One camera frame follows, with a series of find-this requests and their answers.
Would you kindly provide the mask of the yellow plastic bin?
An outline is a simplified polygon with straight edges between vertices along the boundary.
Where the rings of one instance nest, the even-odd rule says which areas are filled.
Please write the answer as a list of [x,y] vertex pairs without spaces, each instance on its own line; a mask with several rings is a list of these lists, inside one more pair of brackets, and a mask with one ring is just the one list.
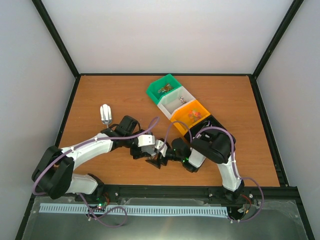
[[170,121],[183,122],[191,129],[209,115],[210,112],[198,100],[193,100],[177,109]]

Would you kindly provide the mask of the black plastic bin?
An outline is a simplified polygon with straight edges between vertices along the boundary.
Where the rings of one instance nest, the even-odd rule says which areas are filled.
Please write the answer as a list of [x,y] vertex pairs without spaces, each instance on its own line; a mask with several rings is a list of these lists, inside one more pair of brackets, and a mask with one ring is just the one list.
[[225,127],[212,115],[207,117],[203,117],[197,122],[192,124],[185,123],[188,129],[191,132],[192,137],[195,137],[196,133],[198,133],[204,127],[219,127],[225,129]]

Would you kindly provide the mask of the metal scoop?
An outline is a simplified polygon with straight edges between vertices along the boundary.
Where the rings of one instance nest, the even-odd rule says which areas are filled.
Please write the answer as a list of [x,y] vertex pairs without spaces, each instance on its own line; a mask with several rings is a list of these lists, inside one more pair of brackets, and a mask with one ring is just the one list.
[[112,111],[108,104],[103,104],[100,106],[100,118],[101,122],[107,127],[109,127],[109,125],[112,123]]

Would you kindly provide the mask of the white plastic bin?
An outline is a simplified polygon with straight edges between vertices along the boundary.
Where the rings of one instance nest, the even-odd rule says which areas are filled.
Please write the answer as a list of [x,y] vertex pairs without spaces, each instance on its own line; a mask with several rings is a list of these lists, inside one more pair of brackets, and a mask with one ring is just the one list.
[[157,107],[170,120],[177,110],[194,100],[195,97],[186,88],[180,86],[165,94],[159,100]]

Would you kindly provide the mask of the green plastic bin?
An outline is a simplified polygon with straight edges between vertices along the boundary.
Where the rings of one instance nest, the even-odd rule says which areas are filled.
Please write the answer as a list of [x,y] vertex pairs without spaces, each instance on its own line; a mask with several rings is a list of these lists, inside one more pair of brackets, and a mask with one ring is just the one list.
[[146,89],[146,94],[157,105],[164,96],[181,86],[172,74],[167,74],[153,81]]

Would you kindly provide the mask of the white round lid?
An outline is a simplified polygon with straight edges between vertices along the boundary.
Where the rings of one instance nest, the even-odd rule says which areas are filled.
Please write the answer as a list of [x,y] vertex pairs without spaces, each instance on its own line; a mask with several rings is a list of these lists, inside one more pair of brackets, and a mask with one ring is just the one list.
[[158,153],[157,153],[157,150],[154,148],[154,147],[146,147],[145,149],[144,149],[144,151],[146,152],[146,153],[148,153],[151,157],[154,157],[154,156],[156,156]]

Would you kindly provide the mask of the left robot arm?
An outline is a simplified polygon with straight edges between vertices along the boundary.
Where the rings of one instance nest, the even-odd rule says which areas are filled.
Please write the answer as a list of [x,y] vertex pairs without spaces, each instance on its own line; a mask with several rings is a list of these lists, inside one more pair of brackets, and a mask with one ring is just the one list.
[[131,116],[112,124],[94,137],[75,146],[50,146],[43,154],[31,179],[34,195],[46,194],[55,200],[65,194],[83,194],[92,201],[104,195],[104,183],[94,174],[76,174],[74,171],[89,160],[114,151],[128,148],[134,159],[151,156],[156,140],[151,132],[143,130]]

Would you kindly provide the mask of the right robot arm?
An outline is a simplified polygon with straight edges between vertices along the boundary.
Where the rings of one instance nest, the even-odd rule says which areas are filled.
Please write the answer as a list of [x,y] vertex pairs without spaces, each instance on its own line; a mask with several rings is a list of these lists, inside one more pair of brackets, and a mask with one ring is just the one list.
[[209,159],[217,164],[221,175],[223,190],[220,195],[234,203],[245,186],[236,166],[235,142],[224,128],[205,126],[195,134],[190,144],[180,137],[171,144],[161,138],[156,142],[156,157],[149,157],[146,162],[158,169],[168,161],[180,162],[187,171],[195,173]]

